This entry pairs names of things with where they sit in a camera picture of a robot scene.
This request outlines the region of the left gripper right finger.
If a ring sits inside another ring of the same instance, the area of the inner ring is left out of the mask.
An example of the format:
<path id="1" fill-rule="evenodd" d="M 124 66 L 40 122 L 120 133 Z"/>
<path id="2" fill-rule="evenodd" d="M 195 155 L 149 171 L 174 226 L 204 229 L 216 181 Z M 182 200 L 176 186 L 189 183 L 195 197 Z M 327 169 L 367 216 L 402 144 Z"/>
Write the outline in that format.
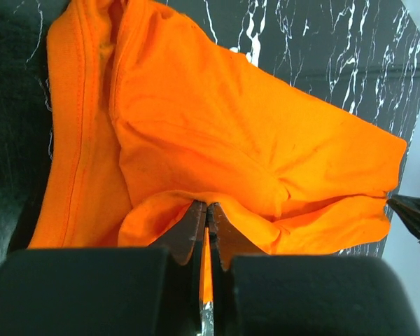
<path id="1" fill-rule="evenodd" d="M 216 335 L 420 335 L 394 271 L 367 256 L 267 255 L 206 211 Z"/>

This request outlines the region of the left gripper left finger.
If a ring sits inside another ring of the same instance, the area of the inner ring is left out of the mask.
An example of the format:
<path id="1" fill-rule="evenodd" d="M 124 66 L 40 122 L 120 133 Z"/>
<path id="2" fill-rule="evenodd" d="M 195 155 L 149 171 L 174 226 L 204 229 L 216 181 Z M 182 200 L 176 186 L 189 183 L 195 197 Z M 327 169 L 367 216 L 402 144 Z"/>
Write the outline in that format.
<path id="1" fill-rule="evenodd" d="M 0 335 L 196 335 L 207 207 L 147 247 L 49 248 L 0 266 Z"/>

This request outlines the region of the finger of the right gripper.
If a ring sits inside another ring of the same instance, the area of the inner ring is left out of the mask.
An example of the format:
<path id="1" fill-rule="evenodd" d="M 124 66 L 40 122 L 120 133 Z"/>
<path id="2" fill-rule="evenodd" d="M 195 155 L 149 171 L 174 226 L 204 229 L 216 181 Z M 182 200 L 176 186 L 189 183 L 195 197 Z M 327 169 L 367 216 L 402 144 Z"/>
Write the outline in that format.
<path id="1" fill-rule="evenodd" d="M 420 197 L 393 195 L 387 204 L 420 244 Z"/>

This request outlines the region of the orange t shirt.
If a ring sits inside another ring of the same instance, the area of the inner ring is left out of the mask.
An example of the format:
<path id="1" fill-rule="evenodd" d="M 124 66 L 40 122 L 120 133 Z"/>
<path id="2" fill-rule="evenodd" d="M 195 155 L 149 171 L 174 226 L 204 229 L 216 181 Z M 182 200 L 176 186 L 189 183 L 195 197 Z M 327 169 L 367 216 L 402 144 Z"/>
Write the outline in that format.
<path id="1" fill-rule="evenodd" d="M 145 246 L 192 201 L 270 254 L 390 228 L 404 140 L 214 44 L 154 1 L 72 1 L 48 33 L 54 156 L 32 248 Z"/>

